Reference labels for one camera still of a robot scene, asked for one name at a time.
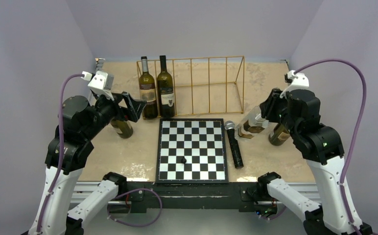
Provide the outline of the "dark green wine bottle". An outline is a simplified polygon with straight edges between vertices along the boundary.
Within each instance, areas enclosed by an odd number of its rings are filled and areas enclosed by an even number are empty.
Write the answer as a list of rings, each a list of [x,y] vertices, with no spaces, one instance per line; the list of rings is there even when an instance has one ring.
[[[166,56],[160,55],[159,59],[161,71],[157,76],[157,88],[160,115],[163,118],[172,118],[175,116],[173,78],[167,71]]]

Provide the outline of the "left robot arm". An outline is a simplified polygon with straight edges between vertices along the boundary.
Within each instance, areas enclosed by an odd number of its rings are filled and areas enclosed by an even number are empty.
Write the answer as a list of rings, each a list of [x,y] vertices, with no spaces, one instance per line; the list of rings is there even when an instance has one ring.
[[[70,208],[79,176],[93,151],[92,139],[114,119],[137,122],[146,102],[127,92],[113,99],[101,95],[95,105],[81,95],[62,104],[63,127],[57,127],[47,148],[46,181],[30,235],[81,235],[85,227],[111,199],[127,195],[126,177],[109,172],[86,199]]]

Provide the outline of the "clear square liquor bottle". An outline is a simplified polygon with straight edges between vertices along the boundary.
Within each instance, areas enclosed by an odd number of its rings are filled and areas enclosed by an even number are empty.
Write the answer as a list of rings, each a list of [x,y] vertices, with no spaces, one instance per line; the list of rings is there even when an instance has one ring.
[[[235,138],[237,140],[250,140],[264,131],[269,121],[262,117],[261,108],[255,106],[236,126]]]

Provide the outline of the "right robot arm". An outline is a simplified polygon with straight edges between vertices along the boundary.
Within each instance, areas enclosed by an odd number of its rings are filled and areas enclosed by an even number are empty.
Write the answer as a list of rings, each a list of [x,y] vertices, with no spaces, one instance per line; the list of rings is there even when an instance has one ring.
[[[275,172],[258,178],[257,195],[283,203],[302,221],[309,235],[371,235],[373,229],[359,218],[346,185],[340,135],[320,122],[320,100],[315,94],[303,89],[283,94],[274,88],[260,110],[266,120],[290,133],[312,171],[320,203],[301,195]]]

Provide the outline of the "green Primitivo wine bottle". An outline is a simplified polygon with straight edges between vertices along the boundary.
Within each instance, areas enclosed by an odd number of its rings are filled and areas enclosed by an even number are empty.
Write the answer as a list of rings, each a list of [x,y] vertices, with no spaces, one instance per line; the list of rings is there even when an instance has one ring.
[[[158,116],[158,104],[155,90],[154,77],[149,73],[147,57],[141,57],[142,74],[139,77],[139,90],[141,99],[146,101],[146,106],[143,110],[143,117],[145,119],[154,119]]]

